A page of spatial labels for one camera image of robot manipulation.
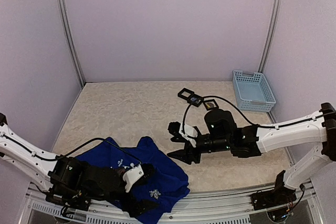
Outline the blue printed t-shirt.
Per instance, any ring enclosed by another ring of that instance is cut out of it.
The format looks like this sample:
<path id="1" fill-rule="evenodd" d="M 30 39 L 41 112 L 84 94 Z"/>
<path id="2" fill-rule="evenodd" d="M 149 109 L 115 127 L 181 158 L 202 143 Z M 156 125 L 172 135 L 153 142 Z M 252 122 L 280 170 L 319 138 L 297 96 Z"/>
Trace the blue printed t-shirt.
<path id="1" fill-rule="evenodd" d="M 135 147 L 119 147 L 109 137 L 76 158 L 94 166 L 114 169 L 129 170 L 140 164 L 144 181 L 133 185 L 131 193 L 137 201 L 147 200 L 156 204 L 154 209 L 136 217 L 141 223 L 158 223 L 164 213 L 170 213 L 174 205 L 190 193 L 187 174 L 148 136 L 140 138 Z"/>

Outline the sunset painting round brooch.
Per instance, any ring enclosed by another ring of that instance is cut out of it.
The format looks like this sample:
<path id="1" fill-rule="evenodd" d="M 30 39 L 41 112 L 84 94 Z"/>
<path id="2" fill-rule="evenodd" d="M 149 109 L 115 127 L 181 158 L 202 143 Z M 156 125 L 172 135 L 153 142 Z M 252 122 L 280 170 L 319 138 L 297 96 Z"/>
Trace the sunset painting round brooch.
<path id="1" fill-rule="evenodd" d="M 206 102 L 205 105 L 208 107 L 208 108 L 214 108 L 214 104 L 212 102 Z"/>

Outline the white snowflake brooch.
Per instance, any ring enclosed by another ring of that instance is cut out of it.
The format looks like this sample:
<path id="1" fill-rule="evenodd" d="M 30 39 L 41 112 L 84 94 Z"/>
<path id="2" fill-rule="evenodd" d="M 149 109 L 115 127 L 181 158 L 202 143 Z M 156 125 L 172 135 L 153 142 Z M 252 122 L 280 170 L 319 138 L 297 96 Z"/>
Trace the white snowflake brooch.
<path id="1" fill-rule="evenodd" d="M 161 193 L 157 189 L 149 191 L 149 194 L 150 194 L 150 197 L 152 197 L 156 200 L 158 200 L 159 197 L 161 196 Z"/>

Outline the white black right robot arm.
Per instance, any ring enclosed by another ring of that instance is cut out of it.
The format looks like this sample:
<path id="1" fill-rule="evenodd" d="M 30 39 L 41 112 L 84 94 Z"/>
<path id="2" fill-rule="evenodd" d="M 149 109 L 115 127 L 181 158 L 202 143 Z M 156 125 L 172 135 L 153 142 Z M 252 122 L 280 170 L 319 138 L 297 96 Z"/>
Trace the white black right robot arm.
<path id="1" fill-rule="evenodd" d="M 300 119 L 277 124 L 238 127 L 232 113 L 219 108 L 209 110 L 204 121 L 207 134 L 185 122 L 171 122 L 171 141 L 184 143 L 184 147 L 168 153 L 168 157 L 190 165 L 200 163 L 203 153 L 230 151 L 235 157 L 250 158 L 288 146 L 315 144 L 293 167 L 277 176 L 277 187 L 268 194 L 273 205 L 281 204 L 288 198 L 289 190 L 297 189 L 335 161 L 335 108 L 330 103 L 323 103 L 320 110 Z"/>

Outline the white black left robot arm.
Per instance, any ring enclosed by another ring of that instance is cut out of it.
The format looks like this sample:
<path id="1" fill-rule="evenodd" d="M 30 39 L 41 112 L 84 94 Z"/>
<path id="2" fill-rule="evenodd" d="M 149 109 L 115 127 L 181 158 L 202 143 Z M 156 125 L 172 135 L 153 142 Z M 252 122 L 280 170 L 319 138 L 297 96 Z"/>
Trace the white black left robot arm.
<path id="1" fill-rule="evenodd" d="M 151 164 L 138 163 L 129 168 L 99 167 L 72 157 L 57 155 L 30 144 L 10 129 L 1 114 L 1 159 L 30 177 L 46 196 L 47 202 L 68 209 L 88 211 L 93 200 L 118 202 L 135 218 L 159 206 L 148 199 L 136 199 L 132 188 L 145 185 L 154 172 Z"/>

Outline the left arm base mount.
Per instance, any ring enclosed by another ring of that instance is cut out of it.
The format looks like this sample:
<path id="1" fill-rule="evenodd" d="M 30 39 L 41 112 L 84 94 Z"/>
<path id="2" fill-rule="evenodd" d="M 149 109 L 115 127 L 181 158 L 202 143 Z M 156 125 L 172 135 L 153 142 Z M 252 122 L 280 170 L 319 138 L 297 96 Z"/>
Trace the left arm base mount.
<path id="1" fill-rule="evenodd" d="M 62 196 L 54 193 L 46 193 L 45 200 L 59 206 L 66 206 L 73 209 L 87 211 L 91 204 L 91 199 L 86 197 L 81 191 L 74 195 Z"/>

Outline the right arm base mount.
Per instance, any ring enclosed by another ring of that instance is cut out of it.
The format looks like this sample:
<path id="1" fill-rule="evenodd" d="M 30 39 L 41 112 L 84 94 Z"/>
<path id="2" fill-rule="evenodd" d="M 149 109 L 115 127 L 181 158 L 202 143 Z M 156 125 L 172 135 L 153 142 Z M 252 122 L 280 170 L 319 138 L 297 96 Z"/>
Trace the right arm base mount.
<path id="1" fill-rule="evenodd" d="M 296 190 L 285 187 L 285 183 L 282 180 L 277 180 L 272 190 L 258 191 L 253 193 L 250 198 L 254 210 L 288 204 L 297 199 Z"/>

